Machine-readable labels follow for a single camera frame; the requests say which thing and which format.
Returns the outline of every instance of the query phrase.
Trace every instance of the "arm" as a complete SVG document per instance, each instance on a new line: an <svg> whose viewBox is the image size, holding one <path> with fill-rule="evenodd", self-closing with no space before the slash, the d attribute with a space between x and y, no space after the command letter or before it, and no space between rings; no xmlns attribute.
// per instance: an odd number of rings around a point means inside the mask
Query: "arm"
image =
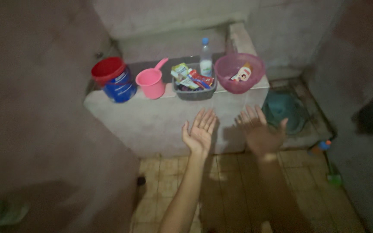
<svg viewBox="0 0 373 233"><path fill-rule="evenodd" d="M239 124L245 133L247 145L256 156L259 175L273 214L272 228L277 232L312 232L287 187L274 153L285 139L287 119L280 123L277 132L271 132L260 107L256 106L255 109L257 114L247 106L248 115L241 112L242 121L239 120Z"/></svg>
<svg viewBox="0 0 373 233"><path fill-rule="evenodd" d="M182 127L182 140L189 147L191 154L181 185L159 226L159 233L188 233L191 227L198 205L204 163L217 121L212 109L205 114L204 112L205 109L201 109L195 117L191 132L188 131L188 121Z"/></svg>

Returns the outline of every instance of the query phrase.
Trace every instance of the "hand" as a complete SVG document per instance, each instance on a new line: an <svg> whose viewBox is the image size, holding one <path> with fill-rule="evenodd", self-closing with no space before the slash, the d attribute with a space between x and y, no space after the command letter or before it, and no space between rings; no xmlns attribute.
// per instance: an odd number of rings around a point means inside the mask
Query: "hand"
<svg viewBox="0 0 373 233"><path fill-rule="evenodd" d="M266 117L259 106L255 106L257 115L250 106L246 106L247 113L241 111L241 120L238 124L244 131L247 145L257 157L278 151L286 138L287 118L280 122L277 132L272 132L267 126Z"/></svg>
<svg viewBox="0 0 373 233"><path fill-rule="evenodd" d="M186 121L182 127L182 140L189 147L192 154L208 156L211 147L212 132L217 117L212 109L205 114L202 108L194 119L191 132L188 132L189 122Z"/></svg>

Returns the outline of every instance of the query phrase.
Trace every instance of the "blue bucket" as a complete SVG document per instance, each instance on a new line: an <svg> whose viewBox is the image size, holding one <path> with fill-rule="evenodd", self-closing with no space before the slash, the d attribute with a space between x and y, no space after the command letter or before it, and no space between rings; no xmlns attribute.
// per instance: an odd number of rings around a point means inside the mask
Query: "blue bucket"
<svg viewBox="0 0 373 233"><path fill-rule="evenodd" d="M116 103L123 103L130 100L137 91L137 87L132 82L131 74L127 67L121 75L106 82L101 89L107 94L111 101Z"/></svg>
<svg viewBox="0 0 373 233"><path fill-rule="evenodd" d="M128 67L119 57L99 61L92 68L92 77L110 100L116 103L130 100L137 91Z"/></svg>

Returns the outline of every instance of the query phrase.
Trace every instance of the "red bucket lid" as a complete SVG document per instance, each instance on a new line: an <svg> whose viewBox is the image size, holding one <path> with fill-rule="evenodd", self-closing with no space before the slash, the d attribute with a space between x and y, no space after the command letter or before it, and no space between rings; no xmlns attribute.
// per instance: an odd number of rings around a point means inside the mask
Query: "red bucket lid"
<svg viewBox="0 0 373 233"><path fill-rule="evenodd" d="M100 86L104 86L110 80L121 75L126 64L120 57L109 57L99 61L92 68L92 78Z"/></svg>

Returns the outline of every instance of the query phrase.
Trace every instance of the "pink dipper handle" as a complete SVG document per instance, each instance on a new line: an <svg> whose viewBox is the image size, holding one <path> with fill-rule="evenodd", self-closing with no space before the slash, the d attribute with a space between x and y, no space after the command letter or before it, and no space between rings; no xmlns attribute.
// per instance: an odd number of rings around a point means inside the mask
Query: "pink dipper handle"
<svg viewBox="0 0 373 233"><path fill-rule="evenodd" d="M156 64L155 69L159 70L166 62L168 61L168 58L162 59L158 64Z"/></svg>

